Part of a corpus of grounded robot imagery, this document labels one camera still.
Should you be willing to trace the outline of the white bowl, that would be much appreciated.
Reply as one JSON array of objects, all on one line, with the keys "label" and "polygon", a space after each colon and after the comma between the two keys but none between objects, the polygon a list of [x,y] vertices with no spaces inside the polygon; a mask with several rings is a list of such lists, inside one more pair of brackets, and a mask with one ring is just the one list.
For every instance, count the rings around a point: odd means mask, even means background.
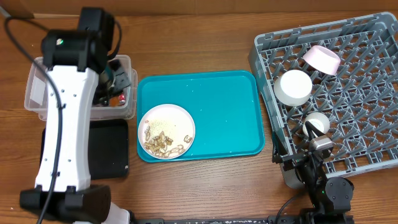
[{"label": "white bowl", "polygon": [[275,97],[284,105],[301,106],[311,95],[312,80],[301,70],[289,70],[274,83]]}]

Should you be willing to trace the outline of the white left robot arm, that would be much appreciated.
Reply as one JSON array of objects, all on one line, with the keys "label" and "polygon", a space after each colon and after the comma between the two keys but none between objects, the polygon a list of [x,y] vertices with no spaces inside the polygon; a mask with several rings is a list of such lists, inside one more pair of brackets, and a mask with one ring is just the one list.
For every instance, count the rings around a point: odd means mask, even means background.
[{"label": "white left robot arm", "polygon": [[113,43],[120,25],[100,7],[84,7],[74,30],[50,29],[38,70],[48,91],[45,141],[33,189],[20,193],[21,208],[39,221],[132,223],[131,211],[111,200],[107,185],[92,185],[88,164],[91,108],[119,96],[131,82]]}]

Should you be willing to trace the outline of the orange carrot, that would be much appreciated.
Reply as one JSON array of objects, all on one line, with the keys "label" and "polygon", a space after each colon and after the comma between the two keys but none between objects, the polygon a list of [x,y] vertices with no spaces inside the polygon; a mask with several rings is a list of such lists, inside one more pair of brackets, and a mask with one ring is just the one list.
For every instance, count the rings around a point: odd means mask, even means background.
[{"label": "orange carrot", "polygon": [[119,96],[115,96],[109,99],[109,105],[112,107],[119,106],[120,100]]}]

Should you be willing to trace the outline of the red snack wrapper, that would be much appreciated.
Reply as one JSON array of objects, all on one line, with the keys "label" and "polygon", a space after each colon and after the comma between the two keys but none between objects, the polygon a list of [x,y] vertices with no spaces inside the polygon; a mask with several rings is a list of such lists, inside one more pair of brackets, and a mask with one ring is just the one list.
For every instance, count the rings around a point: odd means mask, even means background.
[{"label": "red snack wrapper", "polygon": [[119,106],[125,105],[126,104],[126,97],[124,94],[119,95]]}]

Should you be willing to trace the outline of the white plate with food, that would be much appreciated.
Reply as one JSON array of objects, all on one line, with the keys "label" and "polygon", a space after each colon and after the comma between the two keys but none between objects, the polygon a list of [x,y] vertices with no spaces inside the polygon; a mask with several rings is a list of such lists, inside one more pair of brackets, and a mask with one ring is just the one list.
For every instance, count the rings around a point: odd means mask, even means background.
[{"label": "white plate with food", "polygon": [[146,155],[166,161],[181,157],[191,148],[195,131],[195,122],[187,110],[162,104],[143,115],[137,138]]}]

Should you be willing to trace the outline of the white plastic cup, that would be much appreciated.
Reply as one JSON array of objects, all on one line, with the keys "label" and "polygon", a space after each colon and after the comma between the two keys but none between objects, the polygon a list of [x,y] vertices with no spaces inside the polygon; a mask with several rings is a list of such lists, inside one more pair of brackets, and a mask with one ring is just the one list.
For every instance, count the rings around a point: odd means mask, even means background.
[{"label": "white plastic cup", "polygon": [[328,117],[319,112],[313,112],[310,113],[306,116],[304,123],[309,121],[316,127],[319,131],[321,131],[323,134],[326,134],[330,128],[330,122]]}]

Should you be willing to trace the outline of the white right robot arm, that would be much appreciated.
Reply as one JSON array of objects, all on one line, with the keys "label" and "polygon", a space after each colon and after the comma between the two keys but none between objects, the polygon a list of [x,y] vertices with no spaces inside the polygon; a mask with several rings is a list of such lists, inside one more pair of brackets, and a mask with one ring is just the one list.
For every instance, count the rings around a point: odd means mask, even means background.
[{"label": "white right robot arm", "polygon": [[[294,195],[279,209],[276,216],[269,216],[269,223],[292,224],[354,224],[354,218],[346,215],[351,210],[354,185],[344,177],[328,178],[323,162],[333,150],[333,141],[311,122],[305,122],[310,144],[308,150],[288,155],[276,133],[272,133],[272,161],[282,164],[285,171],[294,171],[305,190]],[[303,208],[298,215],[283,215],[296,198],[308,193],[311,208]]]}]

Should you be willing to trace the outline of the pink bowl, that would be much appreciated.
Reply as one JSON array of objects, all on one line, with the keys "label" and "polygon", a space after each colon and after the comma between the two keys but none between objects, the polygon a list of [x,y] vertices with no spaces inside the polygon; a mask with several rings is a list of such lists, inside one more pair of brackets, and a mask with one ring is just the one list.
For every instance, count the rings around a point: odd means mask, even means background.
[{"label": "pink bowl", "polygon": [[311,67],[327,75],[336,76],[340,66],[340,58],[333,51],[320,45],[314,45],[302,58]]}]

